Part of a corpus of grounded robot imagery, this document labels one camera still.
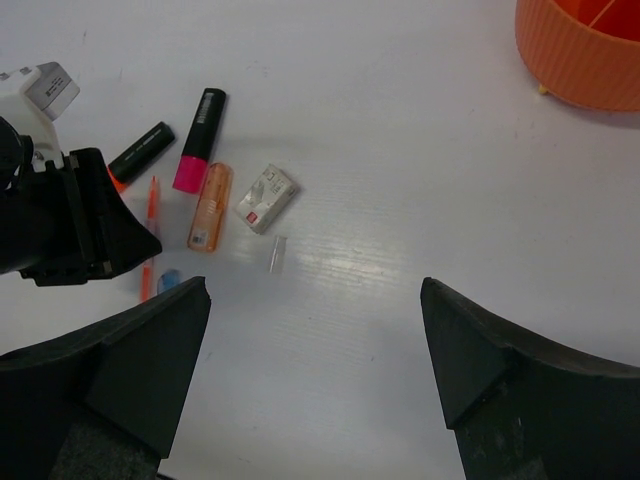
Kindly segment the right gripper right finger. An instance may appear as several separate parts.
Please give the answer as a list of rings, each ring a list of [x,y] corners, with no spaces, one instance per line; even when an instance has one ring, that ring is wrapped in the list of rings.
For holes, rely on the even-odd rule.
[[[433,278],[420,299],[466,478],[638,478],[637,367],[549,340]]]

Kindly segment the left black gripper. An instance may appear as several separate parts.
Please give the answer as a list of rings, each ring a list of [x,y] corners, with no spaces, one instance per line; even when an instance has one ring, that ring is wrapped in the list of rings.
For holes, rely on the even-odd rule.
[[[125,205],[97,148],[70,152],[61,169],[26,174],[24,185],[27,204],[42,213],[31,238],[44,250],[20,275],[38,286],[112,279],[162,252]]]

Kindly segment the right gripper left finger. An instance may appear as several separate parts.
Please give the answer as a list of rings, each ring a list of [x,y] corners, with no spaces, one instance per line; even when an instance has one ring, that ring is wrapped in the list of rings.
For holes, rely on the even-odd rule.
[[[154,479],[177,432],[211,308],[193,277],[1,357],[4,479]]]

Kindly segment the thin orange pen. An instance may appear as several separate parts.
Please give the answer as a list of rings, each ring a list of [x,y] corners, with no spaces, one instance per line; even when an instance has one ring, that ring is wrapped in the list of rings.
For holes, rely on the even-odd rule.
[[[156,176],[151,178],[146,210],[146,227],[152,233],[157,233],[158,205],[160,199],[160,184]],[[154,257],[147,259],[142,265],[140,301],[146,302],[153,293]]]

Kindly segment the pink black highlighter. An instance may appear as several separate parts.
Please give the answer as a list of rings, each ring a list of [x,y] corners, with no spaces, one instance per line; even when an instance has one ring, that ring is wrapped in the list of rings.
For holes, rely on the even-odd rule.
[[[182,150],[172,187],[197,194],[206,176],[227,100],[218,88],[205,88]]]

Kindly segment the small white staples box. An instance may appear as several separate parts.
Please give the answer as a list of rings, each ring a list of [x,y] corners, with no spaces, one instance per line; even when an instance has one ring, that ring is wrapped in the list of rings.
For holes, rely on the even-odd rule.
[[[263,234],[299,191],[283,170],[269,164],[235,207],[237,216],[255,234]]]

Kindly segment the clear pen cap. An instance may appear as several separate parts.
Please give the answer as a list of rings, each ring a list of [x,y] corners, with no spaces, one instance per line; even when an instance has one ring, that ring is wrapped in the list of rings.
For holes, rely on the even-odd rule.
[[[286,253],[287,238],[285,236],[276,235],[271,251],[269,261],[269,272],[271,274],[279,274],[283,270],[284,257]]]

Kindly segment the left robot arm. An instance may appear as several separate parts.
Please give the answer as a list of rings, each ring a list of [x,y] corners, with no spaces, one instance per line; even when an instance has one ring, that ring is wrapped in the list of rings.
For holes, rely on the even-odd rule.
[[[40,287],[81,285],[127,273],[162,251],[125,205],[96,148],[38,172],[35,146],[1,123],[1,271]]]

